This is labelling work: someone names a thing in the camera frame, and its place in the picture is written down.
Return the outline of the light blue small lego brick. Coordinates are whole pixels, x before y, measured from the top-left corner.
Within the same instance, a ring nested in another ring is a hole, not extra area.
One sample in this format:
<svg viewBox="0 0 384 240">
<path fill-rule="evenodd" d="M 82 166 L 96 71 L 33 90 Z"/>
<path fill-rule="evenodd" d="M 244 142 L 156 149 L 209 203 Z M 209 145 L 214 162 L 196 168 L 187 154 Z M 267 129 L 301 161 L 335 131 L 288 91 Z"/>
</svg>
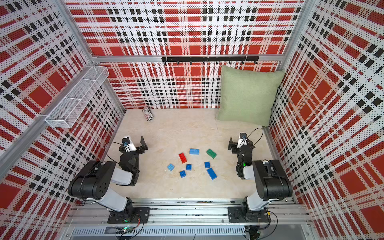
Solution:
<svg viewBox="0 0 384 240">
<path fill-rule="evenodd" d="M 173 164 L 169 164 L 169 165 L 167 166 L 167 168 L 168 168 L 169 171 L 173 171 L 174 168 L 175 168 L 175 166 L 174 166 Z"/>
</svg>

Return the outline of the light blue long lego brick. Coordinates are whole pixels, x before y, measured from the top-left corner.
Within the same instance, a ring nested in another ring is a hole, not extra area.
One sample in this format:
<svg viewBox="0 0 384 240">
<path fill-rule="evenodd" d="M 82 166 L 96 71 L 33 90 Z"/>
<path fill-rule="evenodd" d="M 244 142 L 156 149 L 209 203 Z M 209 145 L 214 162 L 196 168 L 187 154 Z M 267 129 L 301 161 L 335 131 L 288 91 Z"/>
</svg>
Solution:
<svg viewBox="0 0 384 240">
<path fill-rule="evenodd" d="M 189 150 L 189 154 L 190 155 L 199 155 L 200 154 L 200 150 L 199 149 L 190 149 Z"/>
</svg>

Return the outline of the red lego brick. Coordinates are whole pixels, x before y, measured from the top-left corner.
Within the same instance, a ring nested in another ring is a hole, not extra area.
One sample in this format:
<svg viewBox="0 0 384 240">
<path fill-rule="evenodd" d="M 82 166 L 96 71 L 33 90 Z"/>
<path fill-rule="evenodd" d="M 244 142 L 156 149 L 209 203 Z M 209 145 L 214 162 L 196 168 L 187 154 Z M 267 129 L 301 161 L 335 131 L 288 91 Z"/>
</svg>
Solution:
<svg viewBox="0 0 384 240">
<path fill-rule="evenodd" d="M 180 154 L 179 154 L 179 158 L 180 158 L 182 164 L 184 164 L 184 163 L 187 162 L 187 158 L 186 158 L 186 156 L 185 156 L 184 153 L 180 153 Z"/>
</svg>

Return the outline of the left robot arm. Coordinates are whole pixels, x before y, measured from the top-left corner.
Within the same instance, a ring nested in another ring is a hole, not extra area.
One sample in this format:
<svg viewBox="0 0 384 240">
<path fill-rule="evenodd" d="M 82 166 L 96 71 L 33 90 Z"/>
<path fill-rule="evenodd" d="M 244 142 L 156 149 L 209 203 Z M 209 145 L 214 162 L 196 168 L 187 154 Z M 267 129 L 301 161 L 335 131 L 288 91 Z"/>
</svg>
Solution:
<svg viewBox="0 0 384 240">
<path fill-rule="evenodd" d="M 68 187 L 71 197 L 93 201 L 112 212 L 133 215 L 132 200 L 118 194 L 110 184 L 133 187 L 140 175 L 140 155 L 148 150 L 144 137 L 136 147 L 130 136 L 119 143 L 120 160 L 99 162 L 89 161 L 74 177 Z"/>
</svg>

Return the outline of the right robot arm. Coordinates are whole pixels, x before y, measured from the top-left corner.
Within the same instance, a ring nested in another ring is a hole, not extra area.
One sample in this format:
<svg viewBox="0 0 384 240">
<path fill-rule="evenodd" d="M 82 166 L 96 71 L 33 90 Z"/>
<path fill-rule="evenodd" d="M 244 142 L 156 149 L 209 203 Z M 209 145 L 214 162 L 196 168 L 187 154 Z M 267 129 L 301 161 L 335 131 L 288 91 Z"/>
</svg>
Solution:
<svg viewBox="0 0 384 240">
<path fill-rule="evenodd" d="M 253 160 L 253 142 L 241 134 L 239 141 L 229 140 L 228 150 L 237 156 L 235 166 L 237 175 L 242 180 L 254 180 L 256 192 L 245 197 L 243 211 L 254 213 L 262 211 L 272 202 L 290 198 L 293 194 L 281 162 L 278 160 Z"/>
</svg>

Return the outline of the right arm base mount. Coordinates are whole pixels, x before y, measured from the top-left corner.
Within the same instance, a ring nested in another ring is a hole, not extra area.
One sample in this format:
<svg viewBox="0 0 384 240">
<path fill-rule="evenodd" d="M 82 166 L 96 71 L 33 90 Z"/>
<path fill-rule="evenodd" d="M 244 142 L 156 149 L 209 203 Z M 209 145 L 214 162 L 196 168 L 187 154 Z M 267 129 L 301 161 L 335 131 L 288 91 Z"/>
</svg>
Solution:
<svg viewBox="0 0 384 240">
<path fill-rule="evenodd" d="M 262 211 L 244 210 L 242 207 L 228 207 L 230 223 L 268 223 L 269 215 L 266 209 Z"/>
</svg>

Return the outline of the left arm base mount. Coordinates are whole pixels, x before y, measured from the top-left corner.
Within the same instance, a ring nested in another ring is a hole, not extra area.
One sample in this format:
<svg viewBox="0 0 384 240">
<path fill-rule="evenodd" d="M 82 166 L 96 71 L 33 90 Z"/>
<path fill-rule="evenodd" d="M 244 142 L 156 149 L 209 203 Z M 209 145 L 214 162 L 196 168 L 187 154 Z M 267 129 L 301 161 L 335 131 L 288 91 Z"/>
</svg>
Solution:
<svg viewBox="0 0 384 240">
<path fill-rule="evenodd" d="M 110 212 L 108 224 L 146 224 L 150 215 L 150 208 L 132 208 L 130 213 Z"/>
</svg>

